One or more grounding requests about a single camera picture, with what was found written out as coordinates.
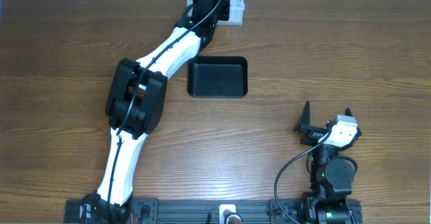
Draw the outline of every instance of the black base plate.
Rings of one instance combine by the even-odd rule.
[[[288,208],[292,217],[296,218],[295,210],[298,200],[280,199],[281,205]],[[80,200],[66,202],[65,223],[79,223]],[[133,198],[133,223],[137,224],[206,224],[208,214],[211,224],[219,223],[219,206],[221,204],[235,204],[236,212],[246,224],[285,224],[293,223],[285,215],[281,215],[274,199],[264,200],[158,200],[157,198]],[[349,200],[358,224],[362,224],[362,209],[360,201]]]

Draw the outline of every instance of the wooden tabletop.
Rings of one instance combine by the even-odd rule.
[[[0,221],[61,222],[67,199],[100,184],[104,107],[117,63],[150,53],[186,0],[1,0]],[[187,66],[169,81],[133,194],[273,198],[283,164],[308,149],[292,129],[307,100],[324,126],[350,107],[363,136],[351,198],[365,223],[428,223],[431,0],[245,0],[244,25],[219,26],[201,53],[244,56],[248,94],[195,99]],[[305,159],[282,198],[308,190]]]

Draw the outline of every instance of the black plastic container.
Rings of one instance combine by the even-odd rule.
[[[244,57],[197,56],[189,61],[187,91],[197,98],[242,98],[247,94]]]

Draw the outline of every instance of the wood grain surface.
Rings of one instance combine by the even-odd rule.
[[[186,0],[1,0],[0,221],[61,222],[65,200],[97,189],[110,135],[104,106],[117,63],[153,51]],[[352,198],[365,223],[428,223],[431,0],[245,0],[202,55],[244,56],[248,94],[194,99],[170,80],[145,142],[134,196],[273,198],[308,149],[292,129],[306,100],[324,126],[346,107],[363,137]],[[305,159],[279,194],[308,190]]]

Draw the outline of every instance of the wooden table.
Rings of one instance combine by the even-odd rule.
[[[63,220],[104,174],[104,106],[117,63],[153,51],[186,0],[1,0],[0,221]],[[134,196],[273,198],[273,181],[308,149],[292,129],[350,107],[363,137],[352,198],[365,223],[428,223],[431,0],[245,0],[244,25],[218,27],[202,55],[248,59],[241,100],[194,99],[187,68],[170,80],[145,142]],[[281,179],[308,190],[305,159]]]

